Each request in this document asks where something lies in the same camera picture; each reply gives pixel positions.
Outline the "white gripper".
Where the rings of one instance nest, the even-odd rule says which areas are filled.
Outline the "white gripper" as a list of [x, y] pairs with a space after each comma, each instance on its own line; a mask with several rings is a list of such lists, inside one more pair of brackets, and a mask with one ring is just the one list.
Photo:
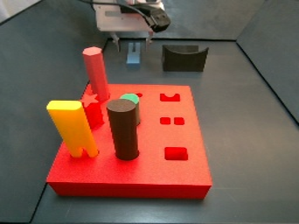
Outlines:
[[155, 33], [151, 31], [143, 17], [136, 13], [121, 13], [120, 6], [128, 4], [149, 4], [155, 8], [164, 9], [161, 0], [93, 0], [92, 8], [96, 12], [97, 28], [103, 32], [111, 32], [109, 36], [120, 52], [119, 36], [115, 32], [148, 32], [145, 45], [152, 43]]

